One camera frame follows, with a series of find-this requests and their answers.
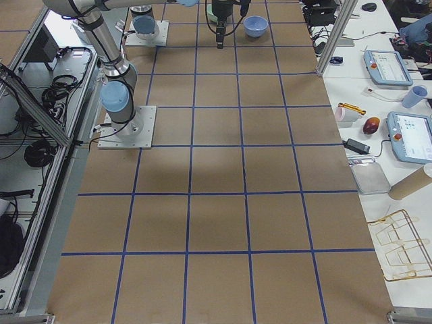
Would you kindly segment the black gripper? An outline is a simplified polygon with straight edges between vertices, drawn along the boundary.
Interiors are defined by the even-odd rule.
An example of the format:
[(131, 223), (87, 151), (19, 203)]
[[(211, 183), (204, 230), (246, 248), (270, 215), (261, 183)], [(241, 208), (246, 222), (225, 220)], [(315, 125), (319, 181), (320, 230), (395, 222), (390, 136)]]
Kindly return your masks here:
[(223, 49), (225, 38), (225, 21), (233, 13), (234, 1), (212, 0), (212, 13), (217, 18), (216, 43), (218, 49)]

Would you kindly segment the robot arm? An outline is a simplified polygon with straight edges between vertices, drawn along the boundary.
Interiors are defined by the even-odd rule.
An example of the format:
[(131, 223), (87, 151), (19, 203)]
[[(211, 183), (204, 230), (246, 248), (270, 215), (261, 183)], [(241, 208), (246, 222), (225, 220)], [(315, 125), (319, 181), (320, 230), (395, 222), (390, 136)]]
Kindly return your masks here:
[(151, 10), (160, 1), (45, 1), (44, 4), (63, 19), (77, 21), (99, 56), (107, 79), (100, 100), (111, 119), (111, 133), (102, 138), (117, 136), (120, 140), (136, 142), (145, 133), (141, 112), (134, 104), (138, 72), (114, 41), (103, 13), (127, 8), (134, 13), (134, 33), (140, 37), (152, 36), (158, 32)]
[(159, 27), (152, 16), (135, 16), (132, 20), (132, 24), (138, 38), (155, 38), (159, 34)]

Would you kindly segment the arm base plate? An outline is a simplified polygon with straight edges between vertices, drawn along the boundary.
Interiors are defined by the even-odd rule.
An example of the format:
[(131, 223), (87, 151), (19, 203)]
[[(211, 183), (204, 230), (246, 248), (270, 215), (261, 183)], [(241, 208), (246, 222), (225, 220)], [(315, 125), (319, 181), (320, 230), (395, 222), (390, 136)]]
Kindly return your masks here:
[(164, 47), (167, 44), (169, 30), (168, 20), (156, 20), (152, 33), (144, 33), (144, 28), (139, 27), (135, 31), (134, 23), (126, 35), (125, 46), (127, 47)]
[(112, 123), (108, 113), (105, 123), (111, 124), (101, 130), (99, 149), (150, 149), (153, 142), (157, 107), (136, 106), (134, 118), (125, 126)]

